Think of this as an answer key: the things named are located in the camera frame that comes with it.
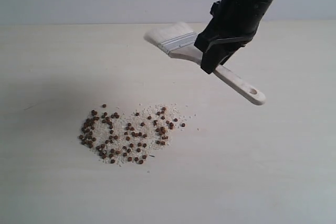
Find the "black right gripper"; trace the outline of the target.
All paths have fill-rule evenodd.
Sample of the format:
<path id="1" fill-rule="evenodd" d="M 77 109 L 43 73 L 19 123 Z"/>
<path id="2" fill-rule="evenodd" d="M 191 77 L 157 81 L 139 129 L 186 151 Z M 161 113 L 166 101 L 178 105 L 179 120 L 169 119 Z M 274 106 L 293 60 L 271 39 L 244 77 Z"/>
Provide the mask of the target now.
<path id="1" fill-rule="evenodd" d="M 211 74 L 224 64 L 245 41 L 215 40 L 252 34 L 273 0 L 222 0 L 213 18 L 199 33 L 195 46 L 203 53 L 201 69 Z"/>

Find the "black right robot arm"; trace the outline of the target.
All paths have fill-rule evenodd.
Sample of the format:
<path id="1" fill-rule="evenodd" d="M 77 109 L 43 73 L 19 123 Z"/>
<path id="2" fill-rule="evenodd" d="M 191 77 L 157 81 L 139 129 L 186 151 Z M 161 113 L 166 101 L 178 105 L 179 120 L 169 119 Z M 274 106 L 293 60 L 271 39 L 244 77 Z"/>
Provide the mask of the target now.
<path id="1" fill-rule="evenodd" d="M 194 46 L 202 52 L 201 69 L 211 74 L 255 36 L 273 0 L 221 0 L 212 19 L 197 36 Z"/>

